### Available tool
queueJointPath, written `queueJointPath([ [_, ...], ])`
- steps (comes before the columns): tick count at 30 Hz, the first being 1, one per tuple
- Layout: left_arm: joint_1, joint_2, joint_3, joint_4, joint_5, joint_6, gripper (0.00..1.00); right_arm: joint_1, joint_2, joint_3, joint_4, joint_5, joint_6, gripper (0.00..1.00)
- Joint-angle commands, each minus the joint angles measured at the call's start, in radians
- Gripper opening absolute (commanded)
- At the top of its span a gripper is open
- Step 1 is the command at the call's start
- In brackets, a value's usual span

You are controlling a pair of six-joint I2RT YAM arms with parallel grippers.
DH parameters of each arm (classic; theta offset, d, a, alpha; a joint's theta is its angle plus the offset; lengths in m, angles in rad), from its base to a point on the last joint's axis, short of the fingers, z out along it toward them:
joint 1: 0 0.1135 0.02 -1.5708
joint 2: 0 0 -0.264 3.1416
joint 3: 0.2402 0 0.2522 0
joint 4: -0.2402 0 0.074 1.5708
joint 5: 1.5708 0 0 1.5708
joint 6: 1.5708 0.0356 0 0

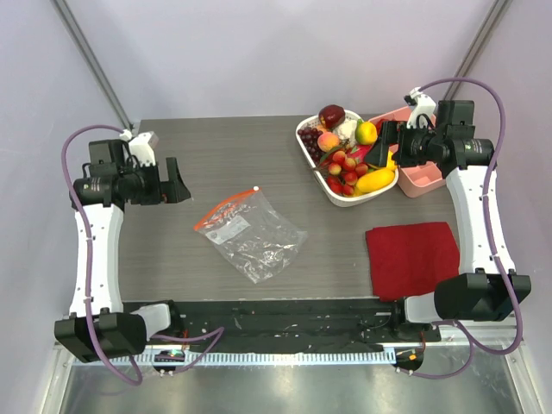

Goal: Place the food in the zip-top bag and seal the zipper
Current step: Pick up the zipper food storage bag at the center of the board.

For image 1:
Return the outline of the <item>yellow mango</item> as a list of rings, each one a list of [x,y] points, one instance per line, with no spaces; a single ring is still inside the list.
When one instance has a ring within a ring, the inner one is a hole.
[[[355,189],[361,193],[371,193],[387,187],[393,182],[395,172],[389,169],[379,169],[358,178]]]

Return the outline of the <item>red strawberry cluster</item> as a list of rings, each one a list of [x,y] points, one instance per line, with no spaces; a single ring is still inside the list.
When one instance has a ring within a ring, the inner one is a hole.
[[[359,179],[369,172],[366,163],[357,162],[345,151],[337,150],[327,157],[326,164],[326,182],[336,195],[348,198],[364,195],[364,192],[357,188],[357,184]]]

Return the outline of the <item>peach fruit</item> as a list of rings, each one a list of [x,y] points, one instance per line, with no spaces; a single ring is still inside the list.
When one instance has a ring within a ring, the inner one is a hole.
[[[324,132],[317,138],[317,145],[321,151],[329,152],[341,144],[339,137],[331,132]]]

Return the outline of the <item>clear orange zip top bag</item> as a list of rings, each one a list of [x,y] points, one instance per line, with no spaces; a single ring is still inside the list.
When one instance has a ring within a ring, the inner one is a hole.
[[[281,216],[258,186],[223,200],[194,230],[255,284],[288,267],[308,236]]]

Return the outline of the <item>yellow bell pepper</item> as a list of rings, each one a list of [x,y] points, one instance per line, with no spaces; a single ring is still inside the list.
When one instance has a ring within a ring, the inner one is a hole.
[[[386,162],[383,162],[383,156],[379,157],[379,169],[387,169],[392,172],[397,170],[397,165],[393,159],[394,152],[391,150],[387,151]]]

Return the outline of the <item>yellow green orange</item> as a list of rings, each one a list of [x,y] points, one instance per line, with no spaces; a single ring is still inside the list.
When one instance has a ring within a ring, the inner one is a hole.
[[[359,145],[373,145],[378,139],[378,130],[372,122],[360,122],[355,131],[355,140]]]

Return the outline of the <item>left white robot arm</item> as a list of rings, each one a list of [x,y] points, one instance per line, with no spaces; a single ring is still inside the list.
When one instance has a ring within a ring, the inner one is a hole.
[[[73,188],[84,210],[75,214],[78,270],[69,316],[54,325],[54,336],[82,362],[97,361],[91,336],[109,359],[140,354],[154,335],[166,344],[184,334],[176,304],[165,300],[138,310],[123,309],[118,283],[119,238],[126,204],[177,204],[190,198],[178,162],[166,160],[160,179],[154,148],[146,132],[134,138],[94,141],[83,178]]]

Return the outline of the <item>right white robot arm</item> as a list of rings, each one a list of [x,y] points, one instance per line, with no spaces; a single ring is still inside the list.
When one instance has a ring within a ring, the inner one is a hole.
[[[422,295],[404,297],[404,310],[389,328],[410,340],[421,323],[444,321],[523,321],[520,304],[531,292],[530,277],[517,271],[502,231],[496,197],[498,149],[475,136],[474,102],[428,96],[405,114],[388,113],[375,120],[378,139],[367,159],[383,165],[389,147],[400,167],[432,162],[452,197],[460,241],[455,276]]]

